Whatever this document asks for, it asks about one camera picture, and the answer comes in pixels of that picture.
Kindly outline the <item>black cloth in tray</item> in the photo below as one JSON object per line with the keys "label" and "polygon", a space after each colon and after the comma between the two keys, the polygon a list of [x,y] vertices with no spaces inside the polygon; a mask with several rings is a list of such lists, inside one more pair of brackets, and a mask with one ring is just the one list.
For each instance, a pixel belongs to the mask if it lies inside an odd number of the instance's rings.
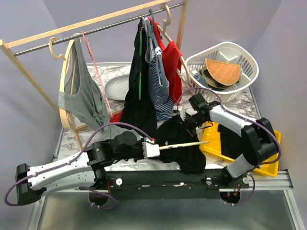
{"label": "black cloth in tray", "polygon": [[232,159],[239,157],[242,152],[242,138],[235,132],[218,125],[218,132],[220,133],[221,154]]}

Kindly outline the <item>wooden clothes rack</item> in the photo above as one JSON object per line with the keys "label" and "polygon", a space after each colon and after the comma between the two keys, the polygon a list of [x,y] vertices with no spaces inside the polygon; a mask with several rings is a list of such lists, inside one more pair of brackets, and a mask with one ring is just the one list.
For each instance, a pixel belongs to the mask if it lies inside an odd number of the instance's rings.
{"label": "wooden clothes rack", "polygon": [[16,41],[5,43],[3,40],[0,41],[0,50],[4,53],[4,55],[11,61],[11,63],[24,75],[24,77],[29,81],[29,83],[36,89],[36,91],[43,97],[43,99],[51,106],[51,108],[56,111],[56,113],[59,113],[59,108],[56,105],[56,103],[50,98],[50,96],[46,93],[46,91],[39,85],[39,83],[36,81],[36,79],[32,76],[32,74],[27,70],[27,68],[24,66],[24,64],[17,58],[20,55],[27,54],[30,52],[34,52],[36,50],[40,50],[42,48],[52,46],[53,44],[57,45],[69,40],[73,40],[75,37],[67,37],[60,40],[51,40],[49,43],[33,47],[31,49],[21,51],[18,53],[13,53],[11,51],[11,48],[21,46],[24,44],[28,44],[43,38],[52,37],[54,35],[58,35],[64,32],[68,32],[74,29],[79,29],[85,26],[92,25],[94,23],[99,23],[105,20],[109,20],[115,17],[119,17],[125,14],[133,13],[136,11],[140,11],[146,8],[150,8],[153,6],[159,5],[161,7],[160,10],[156,10],[155,13],[160,13],[162,11],[167,12],[167,20],[164,22],[164,26],[170,25],[171,22],[171,16],[170,16],[170,9],[176,8],[176,7],[182,7],[181,13],[180,13],[180,20],[179,20],[179,26],[177,31],[177,46],[178,48],[181,48],[182,44],[182,36],[184,32],[185,22],[186,22],[186,16],[188,11],[188,0],[183,0],[181,3],[177,3],[171,6],[167,6],[166,3],[168,1],[166,0],[153,0],[147,3],[143,3],[137,6],[129,7],[126,9],[122,9],[119,11],[115,11],[112,13],[108,13],[105,15],[101,15],[92,19],[84,20],[78,23],[70,24],[64,27],[60,27],[51,31],[43,32],[41,34],[36,34],[30,37],[22,38]]}

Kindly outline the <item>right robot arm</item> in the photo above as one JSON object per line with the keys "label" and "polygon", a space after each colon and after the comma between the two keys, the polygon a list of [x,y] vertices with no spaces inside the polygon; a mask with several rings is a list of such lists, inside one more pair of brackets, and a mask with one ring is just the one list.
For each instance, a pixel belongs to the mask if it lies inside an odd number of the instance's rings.
{"label": "right robot arm", "polygon": [[222,102],[207,102],[198,93],[189,98],[196,114],[184,119],[182,124],[192,132],[205,122],[216,122],[241,137],[242,153],[234,162],[224,167],[219,179],[223,186],[230,188],[238,179],[253,170],[275,154],[281,153],[281,146],[274,134],[271,123],[266,118],[248,118],[227,109]]}

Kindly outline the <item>white laundry basket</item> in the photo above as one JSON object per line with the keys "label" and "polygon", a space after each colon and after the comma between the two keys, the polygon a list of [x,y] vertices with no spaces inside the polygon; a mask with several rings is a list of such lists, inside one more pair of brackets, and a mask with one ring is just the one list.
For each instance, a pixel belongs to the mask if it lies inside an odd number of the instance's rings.
{"label": "white laundry basket", "polygon": [[200,73],[205,67],[207,58],[241,66],[240,78],[236,84],[221,91],[214,90],[221,97],[223,103],[236,99],[258,77],[259,67],[254,57],[243,47],[233,42],[222,42],[190,56],[186,61],[190,73],[190,82],[187,84],[187,88],[193,88],[192,94],[201,93],[209,102],[216,100],[216,97],[208,91],[196,89],[196,87],[204,88],[204,86],[194,78],[195,73]]}

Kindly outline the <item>grey tank top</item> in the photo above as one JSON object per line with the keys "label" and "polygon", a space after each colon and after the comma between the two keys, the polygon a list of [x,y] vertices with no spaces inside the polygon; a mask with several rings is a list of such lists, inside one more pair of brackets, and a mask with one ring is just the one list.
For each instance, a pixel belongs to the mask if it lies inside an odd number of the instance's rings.
{"label": "grey tank top", "polygon": [[79,38],[74,39],[71,53],[71,72],[65,92],[59,92],[58,106],[95,131],[110,123],[104,96],[88,71]]}

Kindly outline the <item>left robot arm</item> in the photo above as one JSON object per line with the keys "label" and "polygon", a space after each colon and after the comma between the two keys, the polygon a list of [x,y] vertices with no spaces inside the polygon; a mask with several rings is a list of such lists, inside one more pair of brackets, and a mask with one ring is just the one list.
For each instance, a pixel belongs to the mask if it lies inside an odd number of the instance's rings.
{"label": "left robot arm", "polygon": [[145,137],[125,131],[113,139],[94,142],[85,151],[62,160],[16,168],[17,205],[25,206],[55,191],[73,187],[102,189],[107,182],[105,168],[120,160],[143,159]]}

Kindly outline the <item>cream wooden hanger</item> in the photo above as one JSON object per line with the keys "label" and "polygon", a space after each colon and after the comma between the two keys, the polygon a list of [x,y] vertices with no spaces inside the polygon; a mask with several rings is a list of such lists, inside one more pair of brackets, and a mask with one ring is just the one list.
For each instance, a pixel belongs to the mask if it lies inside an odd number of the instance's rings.
{"label": "cream wooden hanger", "polygon": [[159,149],[160,150],[167,150],[167,149],[197,146],[197,145],[208,144],[208,143],[210,143],[210,142],[209,141],[198,141],[198,142],[190,142],[190,143],[181,143],[181,144],[162,146],[162,147],[159,147]]}

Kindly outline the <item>hanging black garment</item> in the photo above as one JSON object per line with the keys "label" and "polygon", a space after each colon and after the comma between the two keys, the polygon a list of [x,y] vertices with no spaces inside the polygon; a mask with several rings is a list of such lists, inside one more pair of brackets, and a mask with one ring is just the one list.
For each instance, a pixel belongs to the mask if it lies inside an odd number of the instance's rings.
{"label": "hanging black garment", "polygon": [[152,137],[156,132],[157,118],[149,97],[149,64],[145,60],[146,51],[146,32],[142,20],[140,20],[134,40],[134,54],[129,73],[129,90],[125,97],[120,122],[131,124]]}

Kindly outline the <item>black tank top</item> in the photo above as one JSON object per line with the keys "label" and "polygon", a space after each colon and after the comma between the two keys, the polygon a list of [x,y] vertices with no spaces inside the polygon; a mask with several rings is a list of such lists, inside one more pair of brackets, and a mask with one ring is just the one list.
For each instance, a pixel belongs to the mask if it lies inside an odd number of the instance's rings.
{"label": "black tank top", "polygon": [[[179,115],[160,125],[153,138],[159,146],[198,142],[196,135],[190,135]],[[203,173],[206,166],[204,154],[198,145],[166,149],[160,152],[158,159],[164,163],[176,162],[184,174]]]}

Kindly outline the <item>dark items in basket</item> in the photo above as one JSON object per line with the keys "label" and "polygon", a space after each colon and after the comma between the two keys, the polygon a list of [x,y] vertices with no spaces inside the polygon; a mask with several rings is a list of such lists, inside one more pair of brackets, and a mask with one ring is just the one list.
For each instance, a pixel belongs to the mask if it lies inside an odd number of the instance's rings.
{"label": "dark items in basket", "polygon": [[229,88],[230,86],[224,86],[219,83],[217,83],[209,74],[206,66],[204,66],[201,70],[193,69],[191,71],[191,75],[194,77],[194,79],[202,84],[205,87],[209,87],[212,89],[219,89],[224,90]]}

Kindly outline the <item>wooden hanger under grey top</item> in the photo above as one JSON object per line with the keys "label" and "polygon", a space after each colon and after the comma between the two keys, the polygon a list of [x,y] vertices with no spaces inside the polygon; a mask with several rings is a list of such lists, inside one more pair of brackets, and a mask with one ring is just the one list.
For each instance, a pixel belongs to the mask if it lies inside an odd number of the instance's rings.
{"label": "wooden hanger under grey top", "polygon": [[[67,46],[66,49],[66,53],[64,54],[59,54],[56,55],[54,50],[53,50],[53,43],[58,41],[58,39],[56,37],[51,37],[49,40],[49,50],[51,55],[55,58],[55,59],[63,59],[63,66],[62,66],[62,71],[61,71],[61,76],[60,76],[60,83],[59,83],[59,92],[65,92],[65,79],[66,79],[66,75],[68,74],[69,70],[71,69],[71,61],[72,61],[72,53],[71,53],[71,49],[72,49],[72,45],[74,44],[74,40],[70,40],[69,44]],[[74,119],[72,117],[72,114],[70,112],[68,112],[67,110],[60,108],[59,107],[59,115],[60,115],[60,120],[62,123],[62,126],[66,129],[71,129],[73,131],[75,131],[75,122]]]}

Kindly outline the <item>blue grey hanger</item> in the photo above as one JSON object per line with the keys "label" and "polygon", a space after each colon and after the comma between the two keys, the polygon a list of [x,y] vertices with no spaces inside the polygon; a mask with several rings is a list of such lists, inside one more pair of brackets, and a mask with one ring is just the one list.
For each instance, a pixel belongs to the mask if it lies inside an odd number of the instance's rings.
{"label": "blue grey hanger", "polygon": [[167,78],[165,76],[165,71],[164,71],[164,67],[163,67],[163,62],[162,62],[162,50],[158,45],[156,36],[154,34],[154,25],[155,25],[155,21],[154,21],[154,13],[152,11],[152,9],[149,9],[149,13],[152,19],[153,24],[151,24],[150,22],[147,22],[147,29],[149,31],[149,38],[151,39],[150,44],[153,46],[154,48],[154,58],[155,58],[155,69],[156,69],[156,73],[159,79],[159,84],[162,88],[166,89],[169,86],[169,83],[167,81]]}

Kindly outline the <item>green plastic hanger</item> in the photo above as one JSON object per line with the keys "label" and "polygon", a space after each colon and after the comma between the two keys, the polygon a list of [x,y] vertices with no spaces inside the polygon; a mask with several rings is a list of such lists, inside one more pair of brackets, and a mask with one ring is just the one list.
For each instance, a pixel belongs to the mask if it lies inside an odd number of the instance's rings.
{"label": "green plastic hanger", "polygon": [[139,78],[138,78],[138,86],[139,86],[139,100],[141,100],[142,98],[142,27],[140,29],[139,39],[140,39],[139,55],[141,58],[141,63],[140,63],[140,71],[139,71]]}

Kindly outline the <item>yellow plastic tray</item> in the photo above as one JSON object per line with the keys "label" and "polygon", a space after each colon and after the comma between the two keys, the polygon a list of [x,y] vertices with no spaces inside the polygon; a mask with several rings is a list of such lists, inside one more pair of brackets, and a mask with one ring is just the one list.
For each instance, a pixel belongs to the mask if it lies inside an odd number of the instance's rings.
{"label": "yellow plastic tray", "polygon": [[[202,141],[209,141],[208,144],[200,145],[202,153],[206,153],[212,157],[224,160],[227,163],[234,162],[235,159],[222,154],[220,132],[218,131],[218,123],[213,122],[213,126],[206,128],[203,132]],[[261,165],[253,172],[262,176],[276,177],[278,175],[279,161],[271,164]]]}

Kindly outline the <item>blue striped tank top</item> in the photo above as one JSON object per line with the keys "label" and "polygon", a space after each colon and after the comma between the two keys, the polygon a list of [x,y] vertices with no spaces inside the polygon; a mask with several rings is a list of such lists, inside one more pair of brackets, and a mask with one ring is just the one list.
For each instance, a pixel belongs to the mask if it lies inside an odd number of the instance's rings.
{"label": "blue striped tank top", "polygon": [[150,44],[151,39],[149,38],[149,31],[146,25],[147,22],[150,22],[150,19],[148,17],[144,19],[144,26],[145,26],[146,39],[147,39],[145,61],[149,64],[148,92],[152,104],[155,108],[157,120],[166,121],[171,119],[173,116],[174,103],[169,93],[169,86],[166,89],[164,89],[159,84],[159,79],[154,66],[155,64],[154,48]]}

